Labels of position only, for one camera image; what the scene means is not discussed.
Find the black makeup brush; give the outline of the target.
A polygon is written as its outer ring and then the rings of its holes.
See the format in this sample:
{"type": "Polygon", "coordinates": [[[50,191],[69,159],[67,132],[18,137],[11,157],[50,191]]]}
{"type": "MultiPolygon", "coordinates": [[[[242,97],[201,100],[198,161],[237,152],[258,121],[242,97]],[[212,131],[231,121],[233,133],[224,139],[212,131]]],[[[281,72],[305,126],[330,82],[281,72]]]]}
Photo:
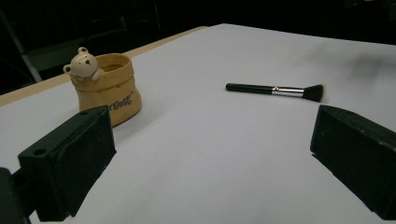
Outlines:
{"type": "Polygon", "coordinates": [[[227,83],[225,88],[227,91],[298,97],[313,102],[321,102],[324,96],[323,85],[315,85],[306,88],[295,88],[295,87],[227,83]]]}

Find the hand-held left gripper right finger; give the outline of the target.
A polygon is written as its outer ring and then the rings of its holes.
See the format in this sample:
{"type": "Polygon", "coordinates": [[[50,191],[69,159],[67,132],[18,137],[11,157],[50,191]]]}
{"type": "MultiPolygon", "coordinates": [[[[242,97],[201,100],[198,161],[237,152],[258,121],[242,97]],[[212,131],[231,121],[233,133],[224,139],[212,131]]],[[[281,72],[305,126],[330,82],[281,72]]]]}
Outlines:
{"type": "Polygon", "coordinates": [[[369,210],[396,220],[396,132],[354,112],[321,105],[310,150],[369,210]]]}

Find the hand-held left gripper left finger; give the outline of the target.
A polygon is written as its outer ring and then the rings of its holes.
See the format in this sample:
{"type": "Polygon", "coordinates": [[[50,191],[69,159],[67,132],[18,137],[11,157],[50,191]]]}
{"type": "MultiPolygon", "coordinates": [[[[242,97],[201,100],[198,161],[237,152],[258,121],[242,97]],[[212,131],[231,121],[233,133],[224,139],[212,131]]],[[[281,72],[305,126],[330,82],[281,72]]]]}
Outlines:
{"type": "Polygon", "coordinates": [[[75,216],[115,154],[109,109],[77,113],[19,154],[27,213],[41,221],[75,216]]]}

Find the tan bear pen holder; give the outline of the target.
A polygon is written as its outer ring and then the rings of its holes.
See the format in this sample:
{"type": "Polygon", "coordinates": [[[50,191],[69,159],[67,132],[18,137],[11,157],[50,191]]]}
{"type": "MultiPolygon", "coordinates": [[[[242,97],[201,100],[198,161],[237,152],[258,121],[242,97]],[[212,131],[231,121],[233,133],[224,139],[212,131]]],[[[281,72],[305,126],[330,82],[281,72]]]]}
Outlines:
{"type": "Polygon", "coordinates": [[[132,60],[124,54],[93,56],[80,47],[63,70],[75,87],[79,110],[107,105],[113,127],[132,118],[142,108],[132,60]]]}

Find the metal frame stand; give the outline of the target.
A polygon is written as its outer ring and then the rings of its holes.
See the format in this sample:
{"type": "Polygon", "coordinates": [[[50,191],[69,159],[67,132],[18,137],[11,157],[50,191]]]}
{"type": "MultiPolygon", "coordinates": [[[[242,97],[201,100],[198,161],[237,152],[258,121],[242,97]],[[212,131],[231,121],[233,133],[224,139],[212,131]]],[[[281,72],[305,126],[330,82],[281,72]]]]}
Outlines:
{"type": "Polygon", "coordinates": [[[83,40],[82,25],[71,8],[14,5],[0,7],[0,24],[28,70],[39,82],[43,73],[66,64],[83,40]]]}

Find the white table mat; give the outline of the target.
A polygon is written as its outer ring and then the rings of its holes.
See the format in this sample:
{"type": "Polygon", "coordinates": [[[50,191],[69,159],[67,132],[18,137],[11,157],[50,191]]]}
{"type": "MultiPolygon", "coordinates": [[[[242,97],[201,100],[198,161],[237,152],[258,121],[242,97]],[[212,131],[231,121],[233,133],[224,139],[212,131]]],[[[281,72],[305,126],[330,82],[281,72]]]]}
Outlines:
{"type": "Polygon", "coordinates": [[[306,87],[396,132],[396,46],[220,24],[133,58],[143,106],[78,214],[32,224],[396,224],[310,151],[318,104],[226,90],[306,87]]]}

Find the wooden table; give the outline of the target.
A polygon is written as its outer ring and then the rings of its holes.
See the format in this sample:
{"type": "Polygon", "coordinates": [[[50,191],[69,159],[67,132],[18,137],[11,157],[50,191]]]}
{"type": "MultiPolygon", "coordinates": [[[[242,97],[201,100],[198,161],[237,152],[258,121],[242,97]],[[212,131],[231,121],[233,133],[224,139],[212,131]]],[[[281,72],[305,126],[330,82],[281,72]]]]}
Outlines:
{"type": "MultiPolygon", "coordinates": [[[[174,41],[178,38],[181,38],[182,36],[192,34],[194,32],[202,30],[202,29],[205,29],[205,26],[199,26],[199,27],[190,29],[188,31],[185,31],[185,32],[182,32],[182,33],[179,33],[176,35],[171,35],[171,36],[168,36],[161,40],[149,43],[143,47],[128,50],[126,52],[123,52],[123,55],[128,56],[129,58],[132,58],[134,56],[137,56],[137,55],[147,52],[149,50],[156,49],[159,46],[167,44],[167,43],[174,41]]],[[[70,76],[67,74],[62,74],[57,77],[52,77],[47,80],[35,83],[33,85],[23,87],[19,90],[5,93],[3,95],[0,95],[0,106],[11,104],[13,102],[19,101],[20,99],[26,98],[31,95],[39,94],[42,91],[46,91],[46,90],[52,89],[54,87],[57,87],[59,85],[63,85],[64,83],[67,83],[69,81],[70,81],[70,76]]]]}

